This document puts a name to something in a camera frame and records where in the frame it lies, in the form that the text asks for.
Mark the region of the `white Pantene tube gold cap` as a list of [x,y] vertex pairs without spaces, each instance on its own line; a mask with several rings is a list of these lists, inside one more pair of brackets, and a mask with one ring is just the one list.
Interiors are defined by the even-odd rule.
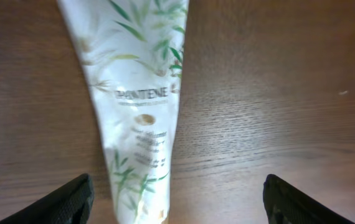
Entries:
[[60,0],[119,223],[166,223],[189,3]]

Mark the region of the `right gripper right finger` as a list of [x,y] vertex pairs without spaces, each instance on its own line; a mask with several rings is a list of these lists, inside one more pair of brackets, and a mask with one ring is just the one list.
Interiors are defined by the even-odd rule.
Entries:
[[265,179],[263,204],[269,224],[354,224],[275,174]]

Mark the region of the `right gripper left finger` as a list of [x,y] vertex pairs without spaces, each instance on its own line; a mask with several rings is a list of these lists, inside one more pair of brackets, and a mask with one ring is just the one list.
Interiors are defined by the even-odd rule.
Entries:
[[82,174],[0,224],[86,224],[95,192],[88,174]]

